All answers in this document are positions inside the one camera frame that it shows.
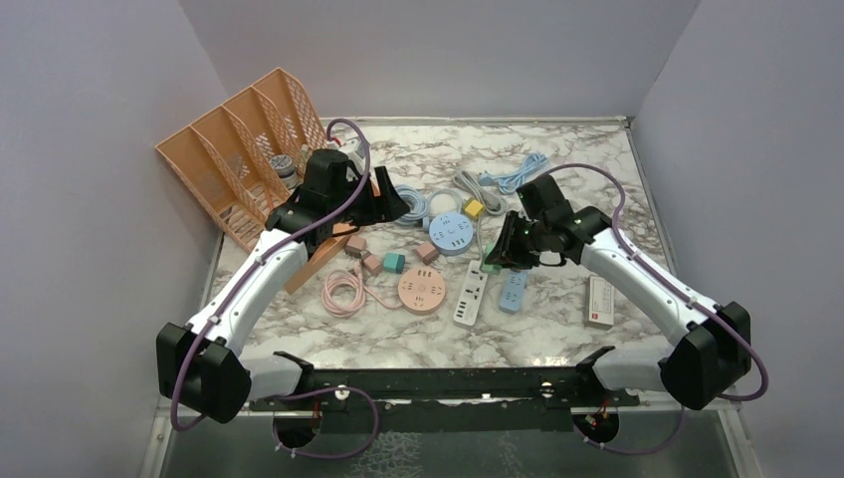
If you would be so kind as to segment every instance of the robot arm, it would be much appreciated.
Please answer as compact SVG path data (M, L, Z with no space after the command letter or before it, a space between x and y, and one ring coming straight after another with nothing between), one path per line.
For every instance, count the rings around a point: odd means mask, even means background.
M605 348L588 360L594 386L668 391L683 405L701 409L750 368L750 358L724 329L692 304L682 304L640 264L723 319L749 342L750 319L736 303L721 307L665 271L620 234L609 217L594 207L574 211L556 182L540 176L519 189L527 218L511 211L486 262L515 269L539 265L539 253L555 252L560 265L571 260L603 277L659 327L672 350Z
M361 180L361 173L346 154L331 149L314 151L305 182L270 213L267 230L229 283L184 327L167 324L158 333L156 358L162 395L173 397L186 358L190 363L179 402L223 423L234 418L248 399L284 394L296 387L302 370L294 360L273 356L240 362L238 356L270 302L331 237L335 223L367 226L393 221L409 212L386 168L376 167L374 173L377 195L373 187L364 186L341 215L279 247L294 233L312 227L336 210ZM200 331L205 332L204 337L196 353L190 354L197 336L203 336Z

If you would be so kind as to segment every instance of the small can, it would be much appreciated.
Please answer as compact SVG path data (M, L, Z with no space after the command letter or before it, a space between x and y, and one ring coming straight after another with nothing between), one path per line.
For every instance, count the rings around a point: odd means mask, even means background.
M293 190L299 185L299 177L296 176L296 166L293 164L293 159L286 154L279 154L270 158L270 166L280 177L282 182L289 190Z

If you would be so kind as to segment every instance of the small box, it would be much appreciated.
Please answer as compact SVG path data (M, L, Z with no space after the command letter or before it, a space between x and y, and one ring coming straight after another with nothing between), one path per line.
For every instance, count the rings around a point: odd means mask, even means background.
M415 250L416 255L419 256L419 259L421 259L422 263L426 266L440 257L440 251L438 251L437 248L428 241L419 244Z
M360 236L351 236L348 242L345 243L345 252L352 257L360 257L360 254L366 250L366 239Z
M395 252L388 252L384 256L384 270L394 274L401 274L404 270L404 256Z
M368 252L364 254L363 257L363 269L366 269L366 272L373 276L377 276L384 270L384 266L381 265L381 261L378 260L377 257L369 254Z
M463 205L463 213L472 218L473 221L477 221L484 213L484 205L477 199L469 199Z
M598 276L589 277L586 297L586 324L608 330L615 324L615 288Z
M487 249L484 251L484 261L486 261L487 256L489 256L490 253L493 252L493 247L495 247L494 244L487 244ZM499 266L498 264L481 263L481 272L483 272L484 274L490 274L491 276L498 276L499 274L501 274L501 266Z

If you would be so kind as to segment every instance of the blue round socket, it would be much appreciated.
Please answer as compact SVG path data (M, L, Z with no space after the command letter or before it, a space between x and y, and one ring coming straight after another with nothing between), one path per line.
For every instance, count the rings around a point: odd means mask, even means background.
M428 230L431 244L444 256L463 254L472 247L475 227L468 217L459 212L446 212L431 221Z

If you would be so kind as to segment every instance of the pink round socket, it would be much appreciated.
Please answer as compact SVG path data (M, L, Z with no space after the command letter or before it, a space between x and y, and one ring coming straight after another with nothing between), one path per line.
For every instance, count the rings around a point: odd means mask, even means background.
M446 281L430 267L415 267L401 275L398 299L411 314L433 314L445 302Z

